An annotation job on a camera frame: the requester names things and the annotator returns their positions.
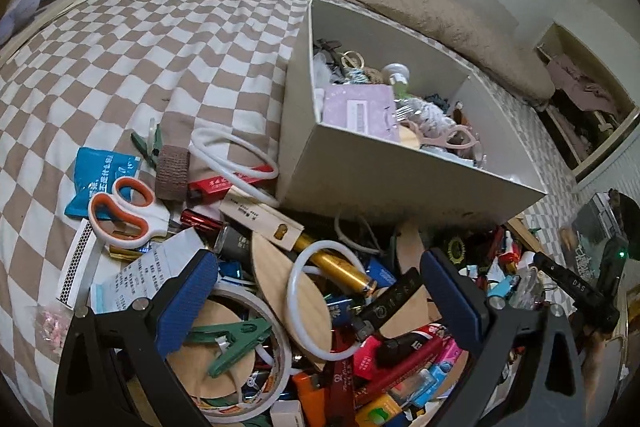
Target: brown elastic roll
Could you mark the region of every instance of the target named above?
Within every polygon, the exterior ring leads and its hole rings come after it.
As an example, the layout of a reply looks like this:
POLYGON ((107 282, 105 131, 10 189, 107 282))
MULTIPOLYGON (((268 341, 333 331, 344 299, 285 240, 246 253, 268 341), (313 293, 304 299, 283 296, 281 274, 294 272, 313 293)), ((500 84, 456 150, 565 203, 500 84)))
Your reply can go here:
POLYGON ((186 201, 189 181, 189 150, 163 145, 156 166, 156 197, 168 201, 186 201))

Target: open storage box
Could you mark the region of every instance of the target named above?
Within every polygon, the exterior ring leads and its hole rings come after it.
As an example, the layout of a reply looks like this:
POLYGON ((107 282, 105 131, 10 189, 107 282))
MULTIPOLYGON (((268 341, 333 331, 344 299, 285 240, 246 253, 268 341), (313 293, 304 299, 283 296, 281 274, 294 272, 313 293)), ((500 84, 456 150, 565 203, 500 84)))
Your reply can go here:
POLYGON ((284 208, 361 214, 372 223, 498 224, 545 195, 516 131, 472 71, 409 33, 322 0, 311 1, 289 61, 278 163, 284 208), (312 44, 319 38, 339 40, 341 51, 356 50, 379 70, 405 64, 416 96, 460 100, 482 142, 485 168, 316 120, 312 44))

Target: orange and white scissors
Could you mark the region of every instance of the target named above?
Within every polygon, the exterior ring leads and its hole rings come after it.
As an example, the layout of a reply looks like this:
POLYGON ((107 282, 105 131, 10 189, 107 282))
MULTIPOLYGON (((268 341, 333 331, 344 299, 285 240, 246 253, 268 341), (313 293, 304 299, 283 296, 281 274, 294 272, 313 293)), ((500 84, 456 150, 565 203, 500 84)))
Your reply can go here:
POLYGON ((156 199, 156 195, 148 185, 130 176, 116 179, 113 182, 111 194, 106 192, 94 194, 89 201, 88 214, 89 221, 97 237, 108 245, 127 250, 142 247, 152 237, 164 237, 169 229, 169 210, 156 199), (145 198, 145 202, 135 204, 123 198, 120 191, 126 187, 140 193, 145 198), (138 234, 125 239, 107 232, 101 227, 97 218, 97 213, 102 207, 106 207, 115 219, 139 229, 138 234))

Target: stuffed toy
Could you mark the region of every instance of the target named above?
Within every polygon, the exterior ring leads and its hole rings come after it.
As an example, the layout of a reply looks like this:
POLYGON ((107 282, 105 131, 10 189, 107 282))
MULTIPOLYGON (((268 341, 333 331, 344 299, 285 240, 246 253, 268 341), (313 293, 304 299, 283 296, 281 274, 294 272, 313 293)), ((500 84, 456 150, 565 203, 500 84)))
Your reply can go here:
POLYGON ((36 13, 40 3, 46 0, 10 0, 6 12, 0 19, 0 46, 11 35, 24 28, 36 13))

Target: green clothespin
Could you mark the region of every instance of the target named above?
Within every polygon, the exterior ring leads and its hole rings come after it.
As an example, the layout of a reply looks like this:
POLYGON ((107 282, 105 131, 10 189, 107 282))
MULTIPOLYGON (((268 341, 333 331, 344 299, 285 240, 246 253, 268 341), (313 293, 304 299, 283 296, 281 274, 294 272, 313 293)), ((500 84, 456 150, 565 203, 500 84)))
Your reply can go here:
POLYGON ((146 139, 132 131, 131 141, 146 162, 156 168, 158 155, 162 149, 162 132, 160 131, 160 126, 156 125, 156 121, 151 119, 149 122, 149 136, 146 139))
POLYGON ((266 319, 251 319, 232 324, 198 326, 191 328, 185 343, 220 344, 227 341, 230 346, 209 365, 209 376, 217 378, 249 351, 261 344, 271 334, 271 324, 266 319))

